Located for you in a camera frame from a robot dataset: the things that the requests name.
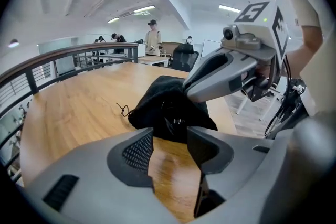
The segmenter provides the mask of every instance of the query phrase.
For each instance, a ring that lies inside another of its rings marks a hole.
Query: metal railing
[[[124,49],[127,53],[111,55],[108,53],[111,49]],[[69,71],[60,72],[57,60],[66,57],[69,62],[72,58],[73,68],[70,65]],[[54,50],[31,58],[0,75],[0,120],[25,99],[53,83],[66,80],[84,71],[122,62],[138,62],[138,44],[86,44]],[[0,138],[0,151],[9,143],[16,144],[19,148],[20,132],[23,125],[24,122],[2,140]],[[18,157],[19,151],[16,151],[9,159],[1,159],[2,165],[8,170],[8,173],[12,172],[11,178],[14,182],[17,182],[21,177],[20,168],[13,169],[12,167]]]

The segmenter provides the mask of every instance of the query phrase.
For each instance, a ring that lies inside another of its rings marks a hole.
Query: wooden tabletop
[[[22,131],[20,164],[25,186],[73,148],[134,127],[120,113],[134,109],[160,75],[185,78],[186,72],[122,63],[56,83],[34,95]],[[220,131],[236,134],[224,98],[207,102]],[[181,222],[193,219],[200,171],[185,144],[154,138],[149,175],[158,199]]]
[[[168,61],[167,57],[161,57],[161,56],[154,56],[154,55],[147,55],[144,57],[138,58],[139,62],[157,62],[157,61]]]

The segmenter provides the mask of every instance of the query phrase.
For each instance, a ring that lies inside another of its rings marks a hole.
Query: floor
[[[243,136],[263,138],[268,123],[280,107],[280,102],[276,101],[266,117],[260,121],[259,118],[262,115],[262,111],[268,106],[271,98],[264,97],[254,103],[247,101],[241,113],[237,115],[236,111],[243,99],[244,95],[241,92],[225,97],[236,125],[237,133]]]

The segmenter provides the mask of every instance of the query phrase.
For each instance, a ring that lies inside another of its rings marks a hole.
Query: whiteboard
[[[203,43],[203,50],[201,57],[207,56],[209,53],[213,52],[216,49],[220,48],[220,42],[211,41],[211,40],[204,40]]]

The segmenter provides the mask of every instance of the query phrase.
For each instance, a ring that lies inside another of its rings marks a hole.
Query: office chair
[[[198,52],[190,44],[180,44],[173,52],[172,69],[190,72],[198,58]]]

